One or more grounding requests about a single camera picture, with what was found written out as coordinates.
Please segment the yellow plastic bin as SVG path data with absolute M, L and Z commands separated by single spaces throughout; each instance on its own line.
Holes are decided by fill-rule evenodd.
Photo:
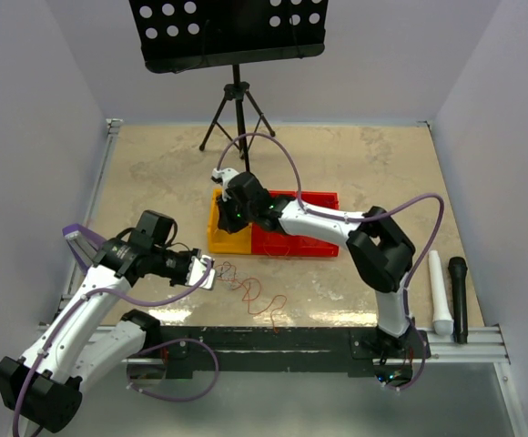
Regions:
M 220 194 L 220 188 L 213 189 L 207 228 L 208 250 L 214 254 L 249 255 L 251 253 L 250 225 L 234 234 L 218 228 L 219 214 L 216 199 Z

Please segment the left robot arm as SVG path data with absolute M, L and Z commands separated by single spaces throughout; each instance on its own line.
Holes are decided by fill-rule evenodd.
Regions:
M 185 291 L 162 300 L 166 306 L 191 292 L 213 287 L 213 259 L 200 249 L 171 249 L 176 221 L 152 210 L 112 239 L 73 224 L 63 234 L 85 277 L 79 289 L 19 358 L 0 361 L 0 393 L 13 411 L 12 434 L 26 418 L 38 430 L 59 432 L 75 416 L 86 390 L 123 359 L 155 355 L 160 323 L 143 312 L 147 303 L 129 297 L 146 275 L 167 278 Z

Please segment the red plastic bin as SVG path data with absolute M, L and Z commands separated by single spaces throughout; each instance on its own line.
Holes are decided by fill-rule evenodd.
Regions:
M 267 232 L 254 224 L 251 229 L 251 255 L 296 257 L 300 254 L 298 240 L 289 235 Z
M 336 192 L 303 191 L 302 200 L 314 206 L 339 209 Z M 335 244 L 311 237 L 289 236 L 289 254 L 300 257 L 335 258 L 339 254 Z

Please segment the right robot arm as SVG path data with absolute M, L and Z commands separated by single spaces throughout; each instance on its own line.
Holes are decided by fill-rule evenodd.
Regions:
M 272 195 L 250 172 L 215 168 L 222 186 L 217 197 L 218 228 L 229 234 L 249 225 L 268 233 L 317 239 L 346 249 L 362 281 L 376 292 L 378 345 L 391 358 L 411 346 L 402 282 L 412 267 L 415 246 L 385 210 L 339 211 L 304 202 L 301 196 Z

